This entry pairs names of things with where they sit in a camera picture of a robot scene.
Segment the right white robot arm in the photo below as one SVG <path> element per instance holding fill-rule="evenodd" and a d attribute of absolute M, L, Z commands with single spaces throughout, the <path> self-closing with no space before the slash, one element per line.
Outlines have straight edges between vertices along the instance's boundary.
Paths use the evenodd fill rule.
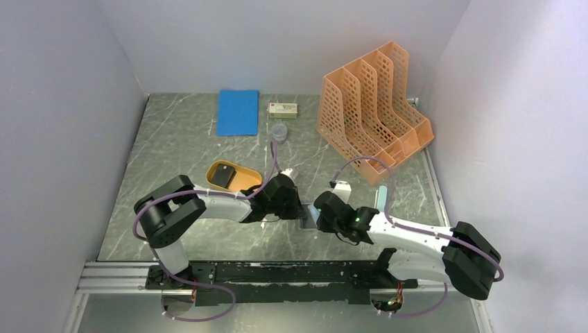
<path fill-rule="evenodd" d="M 450 284 L 469 298 L 487 300 L 492 285 L 504 278 L 498 250 L 470 223 L 422 225 L 373 207 L 354 209 L 332 191 L 320 194 L 313 206 L 320 231 L 354 243 L 397 249 L 374 269 L 374 279 L 382 287 L 398 280 L 429 280 Z"/>

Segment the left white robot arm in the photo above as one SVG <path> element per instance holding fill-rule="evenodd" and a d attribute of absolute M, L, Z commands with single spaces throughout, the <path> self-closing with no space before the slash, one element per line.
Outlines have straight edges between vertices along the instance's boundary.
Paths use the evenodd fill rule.
<path fill-rule="evenodd" d="M 297 186 L 284 172 L 238 192 L 205 189 L 179 175 L 139 199 L 134 211 L 133 226 L 142 228 L 144 241 L 166 268 L 164 279 L 176 289 L 188 285 L 192 278 L 181 238 L 198 219 L 253 223 L 267 216 L 285 221 L 307 217 Z"/>

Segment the grey card holder wallet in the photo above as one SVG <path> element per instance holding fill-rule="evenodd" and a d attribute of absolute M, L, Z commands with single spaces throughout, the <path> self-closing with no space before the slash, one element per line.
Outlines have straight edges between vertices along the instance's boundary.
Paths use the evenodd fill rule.
<path fill-rule="evenodd" d="M 302 208 L 304 210 L 305 217 L 299 220 L 300 229 L 316 230 L 318 217 L 320 215 L 319 211 L 313 206 L 312 203 L 303 203 Z"/>

